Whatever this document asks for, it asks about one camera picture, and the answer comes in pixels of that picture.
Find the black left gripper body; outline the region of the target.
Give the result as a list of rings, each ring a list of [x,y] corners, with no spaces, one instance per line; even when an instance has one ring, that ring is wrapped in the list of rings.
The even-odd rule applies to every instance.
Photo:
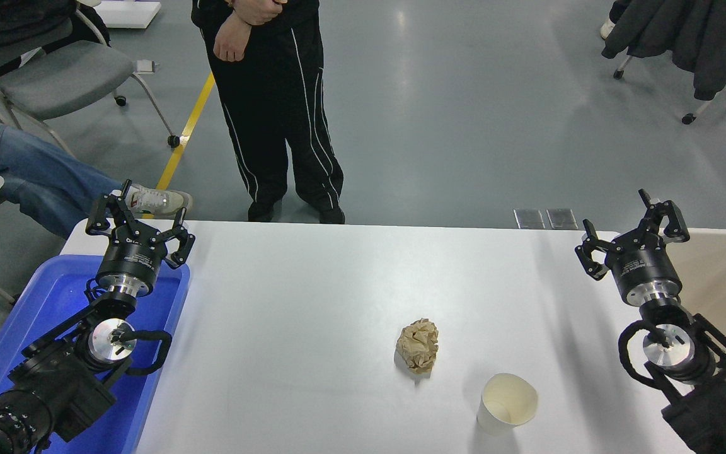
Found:
[[[138,279],[144,286],[154,286],[167,253],[163,243],[151,245],[126,236],[111,238],[95,279],[100,286],[110,286],[119,277],[127,276]]]

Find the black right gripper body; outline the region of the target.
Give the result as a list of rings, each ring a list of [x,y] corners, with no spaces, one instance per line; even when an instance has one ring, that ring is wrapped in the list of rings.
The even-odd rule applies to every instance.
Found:
[[[676,298],[683,289],[674,265],[666,251],[669,240],[650,245],[633,240],[614,251],[611,272],[623,301],[653,301],[657,298]]]

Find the person's hand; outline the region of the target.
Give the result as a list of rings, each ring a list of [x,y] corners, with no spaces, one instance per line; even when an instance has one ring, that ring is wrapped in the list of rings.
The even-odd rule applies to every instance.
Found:
[[[238,62],[245,57],[245,51],[250,42],[250,23],[245,22],[236,13],[220,26],[214,37],[213,54],[220,61]]]
[[[287,1],[234,1],[234,12],[247,24],[260,26],[279,16]]]

